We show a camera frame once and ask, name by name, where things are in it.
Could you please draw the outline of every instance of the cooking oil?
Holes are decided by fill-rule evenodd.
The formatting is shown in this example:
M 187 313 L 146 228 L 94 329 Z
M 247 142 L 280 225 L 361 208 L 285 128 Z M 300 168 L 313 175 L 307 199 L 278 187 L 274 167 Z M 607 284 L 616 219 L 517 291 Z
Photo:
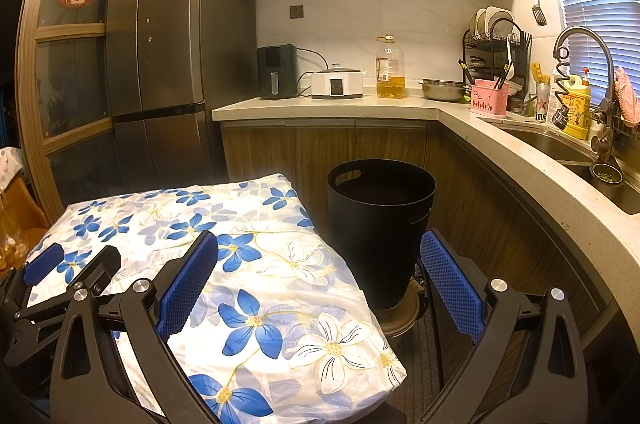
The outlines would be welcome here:
M 382 43 L 376 53 L 376 93 L 378 97 L 404 97 L 404 52 L 391 34 L 378 36 Z

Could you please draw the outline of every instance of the pink utensil holder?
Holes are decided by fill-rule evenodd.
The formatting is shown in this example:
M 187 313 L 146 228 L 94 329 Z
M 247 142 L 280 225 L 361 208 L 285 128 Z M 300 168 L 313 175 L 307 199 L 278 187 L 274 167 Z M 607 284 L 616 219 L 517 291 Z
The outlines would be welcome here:
M 477 79 L 471 87 L 471 111 L 493 118 L 505 118 L 509 85 L 505 82 L 501 90 L 494 88 L 495 81 Z

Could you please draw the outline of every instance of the textured blue pad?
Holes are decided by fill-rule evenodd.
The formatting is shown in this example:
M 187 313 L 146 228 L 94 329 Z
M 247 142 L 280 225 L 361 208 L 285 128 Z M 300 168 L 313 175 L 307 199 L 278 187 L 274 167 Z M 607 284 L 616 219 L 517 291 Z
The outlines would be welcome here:
M 49 245 L 35 260 L 26 265 L 22 272 L 22 281 L 28 286 L 37 285 L 64 259 L 65 251 L 60 244 Z
M 163 341 L 182 330 L 217 260 L 218 240 L 207 234 L 160 300 L 156 330 Z
M 482 301 L 431 230 L 422 236 L 420 258 L 458 331 L 477 343 L 484 331 Z

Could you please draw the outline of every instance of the trash can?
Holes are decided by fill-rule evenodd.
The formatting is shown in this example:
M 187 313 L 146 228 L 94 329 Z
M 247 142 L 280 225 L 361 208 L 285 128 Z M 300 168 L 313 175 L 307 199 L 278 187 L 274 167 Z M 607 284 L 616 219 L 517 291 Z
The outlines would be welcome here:
M 436 192 L 424 169 L 387 159 L 340 164 L 328 176 L 329 244 L 347 263 L 371 309 L 407 290 Z

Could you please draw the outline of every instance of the pink towel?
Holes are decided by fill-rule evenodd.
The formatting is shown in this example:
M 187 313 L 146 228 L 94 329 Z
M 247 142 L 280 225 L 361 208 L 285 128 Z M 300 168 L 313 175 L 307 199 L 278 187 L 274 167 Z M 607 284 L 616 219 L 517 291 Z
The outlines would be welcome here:
M 640 122 L 640 102 L 638 102 L 636 91 L 623 68 L 619 68 L 616 73 L 616 93 L 625 124 L 636 126 Z

